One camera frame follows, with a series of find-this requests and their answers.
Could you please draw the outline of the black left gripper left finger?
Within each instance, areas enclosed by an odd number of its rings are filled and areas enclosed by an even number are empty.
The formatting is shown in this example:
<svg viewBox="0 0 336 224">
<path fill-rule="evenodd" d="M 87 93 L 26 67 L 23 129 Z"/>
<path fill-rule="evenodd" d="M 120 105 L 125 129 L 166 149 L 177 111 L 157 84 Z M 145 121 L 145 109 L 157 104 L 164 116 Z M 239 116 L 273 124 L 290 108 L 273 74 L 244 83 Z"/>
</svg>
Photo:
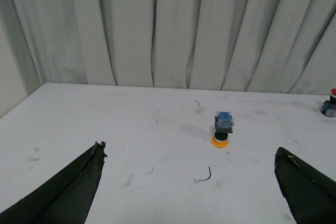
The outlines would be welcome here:
<svg viewBox="0 0 336 224">
<path fill-rule="evenodd" d="M 105 142 L 1 212 L 1 223 L 85 223 L 101 179 Z"/>
</svg>

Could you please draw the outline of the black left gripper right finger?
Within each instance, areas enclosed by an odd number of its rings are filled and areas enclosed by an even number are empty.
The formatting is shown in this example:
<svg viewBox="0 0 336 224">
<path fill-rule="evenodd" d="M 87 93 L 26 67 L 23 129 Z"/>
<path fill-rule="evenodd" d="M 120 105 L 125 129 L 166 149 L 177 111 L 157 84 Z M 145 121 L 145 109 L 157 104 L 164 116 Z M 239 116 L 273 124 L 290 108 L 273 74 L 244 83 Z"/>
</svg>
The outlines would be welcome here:
<svg viewBox="0 0 336 224">
<path fill-rule="evenodd" d="M 296 223 L 335 223 L 335 181 L 283 147 L 275 176 Z"/>
</svg>

